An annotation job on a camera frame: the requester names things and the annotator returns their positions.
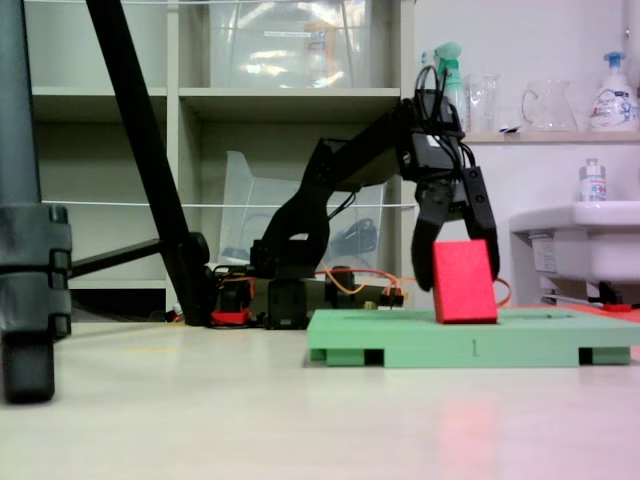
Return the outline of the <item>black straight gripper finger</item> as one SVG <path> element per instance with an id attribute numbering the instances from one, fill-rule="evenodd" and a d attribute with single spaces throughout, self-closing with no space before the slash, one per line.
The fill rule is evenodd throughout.
<path id="1" fill-rule="evenodd" d="M 464 169 L 462 185 L 466 195 L 463 218 L 468 236 L 486 242 L 492 279 L 496 280 L 500 271 L 498 232 L 481 169 Z"/>

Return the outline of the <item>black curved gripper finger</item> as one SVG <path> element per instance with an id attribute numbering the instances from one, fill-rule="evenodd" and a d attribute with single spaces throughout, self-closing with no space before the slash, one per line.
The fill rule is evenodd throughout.
<path id="1" fill-rule="evenodd" d="M 424 291 L 430 291 L 434 285 L 433 245 L 448 218 L 451 199 L 449 180 L 433 180 L 417 185 L 419 211 L 411 244 L 411 259 L 416 281 Z"/>

